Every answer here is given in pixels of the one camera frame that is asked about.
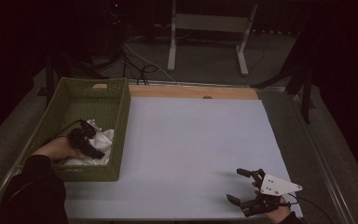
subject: white metal frame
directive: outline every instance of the white metal frame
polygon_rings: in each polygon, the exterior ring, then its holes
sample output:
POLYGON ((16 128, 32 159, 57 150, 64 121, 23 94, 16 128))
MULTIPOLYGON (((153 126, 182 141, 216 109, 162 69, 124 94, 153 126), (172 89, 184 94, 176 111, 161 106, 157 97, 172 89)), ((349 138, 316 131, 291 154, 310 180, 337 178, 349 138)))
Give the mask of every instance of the white metal frame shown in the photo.
POLYGON ((173 71, 175 69, 176 29, 223 31, 243 33, 243 39, 241 43, 237 45, 236 51, 241 74, 247 76, 249 72, 245 57, 243 56, 243 50, 245 49, 246 41, 251 32, 256 10, 257 4, 254 4, 247 18, 182 14, 176 13, 176 0, 172 0, 171 46, 168 57, 168 70, 173 71))

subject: floor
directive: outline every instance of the floor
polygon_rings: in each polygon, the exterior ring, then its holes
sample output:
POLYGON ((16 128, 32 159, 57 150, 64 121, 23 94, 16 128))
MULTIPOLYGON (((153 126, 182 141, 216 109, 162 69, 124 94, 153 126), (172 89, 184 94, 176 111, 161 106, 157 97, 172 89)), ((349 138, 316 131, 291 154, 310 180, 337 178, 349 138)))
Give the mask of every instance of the floor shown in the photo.
MULTIPOLYGON (((191 34, 184 35, 184 38, 177 38, 176 64, 172 72, 166 71, 170 45, 170 39, 167 36, 158 36, 155 39, 131 36, 123 49, 141 70, 149 63, 158 67, 155 72, 145 73, 145 78, 150 83, 177 84, 179 82, 184 85, 213 84, 248 87, 277 75, 291 47, 296 42, 296 38, 290 35, 251 34, 244 54, 250 75, 244 77, 240 74, 235 53, 235 45, 240 40, 236 41, 232 36, 220 40, 222 34, 218 33, 207 35, 208 38, 205 39, 193 37, 191 34)), ((103 62, 105 58, 95 57, 94 60, 103 62)), ((121 61, 117 61, 102 70, 101 74, 111 78, 123 77, 123 66, 121 61)), ((24 97, 0 127, 0 186, 43 115, 46 98, 37 94, 41 88, 45 87, 44 72, 42 71, 34 78, 34 89, 24 97)), ((82 76, 76 70, 74 74, 82 76)), ((135 68, 126 69, 125 77, 132 81, 136 81, 134 78, 139 76, 140 73, 135 68)), ((312 86, 311 90, 310 125, 303 121, 294 123, 290 121, 295 116, 290 114, 293 113, 293 109, 289 111, 283 105, 296 106, 291 105, 296 97, 287 96, 282 92, 282 87, 287 84, 288 80, 289 78, 286 78, 265 91, 258 91, 258 95, 263 100, 266 110, 273 111, 270 113, 270 123, 274 132, 280 130, 275 134, 277 141, 282 144, 281 147, 285 148, 284 153, 282 152, 284 159, 293 161, 288 164, 289 173, 293 171, 291 178, 303 181, 302 185, 310 189, 310 192, 304 193, 305 196, 309 196, 313 202, 323 206, 334 223, 358 223, 358 164, 325 107, 316 86, 312 86)), ((140 78, 139 82, 143 84, 144 80, 140 78)), ((324 214, 313 205, 303 202, 301 206, 305 211, 304 218, 307 223, 327 223, 324 214)), ((71 223, 108 222, 71 220, 71 223)), ((115 223, 154 222, 135 220, 115 223)), ((244 219, 229 223, 268 222, 244 219)))

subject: crumpled white fabric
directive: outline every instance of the crumpled white fabric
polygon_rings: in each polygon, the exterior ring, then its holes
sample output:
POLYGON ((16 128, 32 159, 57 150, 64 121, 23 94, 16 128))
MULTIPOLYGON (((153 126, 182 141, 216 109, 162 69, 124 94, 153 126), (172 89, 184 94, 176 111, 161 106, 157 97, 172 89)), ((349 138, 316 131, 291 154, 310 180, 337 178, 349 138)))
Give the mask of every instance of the crumpled white fabric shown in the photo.
POLYGON ((97 132, 93 139, 89 140, 89 143, 104 153, 104 156, 100 159, 92 159, 87 157, 83 160, 68 159, 65 165, 106 165, 109 162, 110 150, 112 146, 113 136, 115 131, 113 129, 106 130, 105 132, 97 132))

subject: white paper sheet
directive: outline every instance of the white paper sheet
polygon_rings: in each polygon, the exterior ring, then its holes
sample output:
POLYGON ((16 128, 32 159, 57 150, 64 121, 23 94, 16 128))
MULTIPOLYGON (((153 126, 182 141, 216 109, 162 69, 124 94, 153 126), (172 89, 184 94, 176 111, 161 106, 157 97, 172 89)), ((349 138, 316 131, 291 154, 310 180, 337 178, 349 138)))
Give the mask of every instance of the white paper sheet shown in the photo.
POLYGON ((66 183, 65 207, 69 218, 244 218, 226 194, 252 200, 254 180, 237 168, 290 181, 261 101, 132 97, 119 180, 66 183))

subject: wire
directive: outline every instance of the wire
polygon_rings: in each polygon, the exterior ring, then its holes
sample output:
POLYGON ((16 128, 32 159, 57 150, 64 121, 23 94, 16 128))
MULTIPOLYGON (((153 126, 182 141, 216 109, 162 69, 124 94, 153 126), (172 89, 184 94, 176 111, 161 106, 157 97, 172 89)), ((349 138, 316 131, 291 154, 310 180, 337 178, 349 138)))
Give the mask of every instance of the wire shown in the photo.
POLYGON ((116 59, 109 58, 107 62, 92 65, 90 68, 97 72, 102 72, 103 70, 106 70, 106 69, 114 66, 117 63, 117 61, 118 60, 116 60, 116 59))
MULTIPOLYGON (((135 53, 135 52, 130 48, 130 46, 128 46, 128 44, 127 44, 126 42, 124 42, 124 46, 126 46, 126 48, 129 49, 129 50, 130 50, 134 55, 136 55, 138 58, 144 60, 144 61, 147 62, 147 63, 151 63, 150 61, 148 61, 148 60, 145 59, 144 57, 142 57, 142 56, 140 56, 139 54, 135 53)), ((170 77, 164 69, 160 68, 160 67, 159 67, 158 65, 156 65, 155 63, 151 63, 151 64, 155 65, 159 70, 161 70, 167 78, 169 78, 170 80, 172 80, 172 81, 175 82, 176 84, 180 85, 180 83, 177 82, 177 81, 176 81, 175 79, 173 79, 172 77, 170 77)))
POLYGON ((146 73, 156 72, 156 71, 157 71, 157 67, 154 66, 154 65, 152 65, 152 64, 145 65, 145 62, 142 61, 143 64, 144 64, 144 67, 141 69, 141 68, 139 68, 138 66, 136 66, 136 65, 127 57, 127 53, 123 53, 123 54, 122 54, 122 57, 124 58, 123 77, 126 76, 126 75, 125 75, 126 68, 129 68, 129 69, 130 69, 131 76, 137 80, 137 84, 139 84, 140 79, 142 79, 142 80, 144 81, 144 84, 145 84, 145 85, 148 85, 149 83, 148 83, 148 81, 147 81, 147 78, 146 78, 145 74, 146 74, 146 73), (131 70, 130 66, 132 66, 133 68, 135 68, 136 70, 138 70, 138 72, 139 72, 141 75, 140 75, 139 77, 135 77, 135 76, 132 74, 132 70, 131 70), (148 67, 153 67, 154 70, 146 71, 146 69, 147 69, 148 67))
POLYGON ((133 54, 130 54, 130 53, 126 53, 126 52, 124 52, 124 51, 123 51, 123 54, 124 54, 125 57, 128 55, 128 56, 131 56, 132 58, 141 60, 142 64, 143 64, 144 66, 146 66, 145 61, 142 60, 142 59, 140 59, 140 58, 138 58, 136 55, 133 55, 133 54))
POLYGON ((302 197, 298 197, 298 196, 296 197, 295 195, 290 194, 290 193, 289 193, 289 195, 296 199, 296 203, 298 203, 298 199, 301 199, 303 201, 306 201, 307 203, 312 204, 313 206, 318 208, 322 213, 324 213, 324 215, 327 217, 327 219, 330 221, 330 223, 332 223, 332 224, 334 223, 333 220, 331 219, 331 217, 329 215, 327 215, 327 213, 318 204, 313 203, 310 200, 302 198, 302 197))
POLYGON ((145 37, 144 37, 143 35, 138 35, 138 36, 133 37, 133 38, 131 38, 131 39, 126 39, 126 42, 130 42, 130 41, 132 41, 132 40, 141 39, 141 38, 145 38, 145 37))
POLYGON ((271 33, 268 33, 268 39, 267 39, 266 45, 265 45, 264 48, 263 48, 263 54, 261 55, 261 58, 257 61, 257 63, 255 63, 255 64, 252 66, 252 68, 249 70, 249 73, 252 73, 252 71, 258 66, 258 64, 261 63, 261 61, 263 61, 263 59, 264 59, 264 54, 265 54, 265 52, 266 52, 267 46, 269 45, 270 37, 271 37, 271 33))

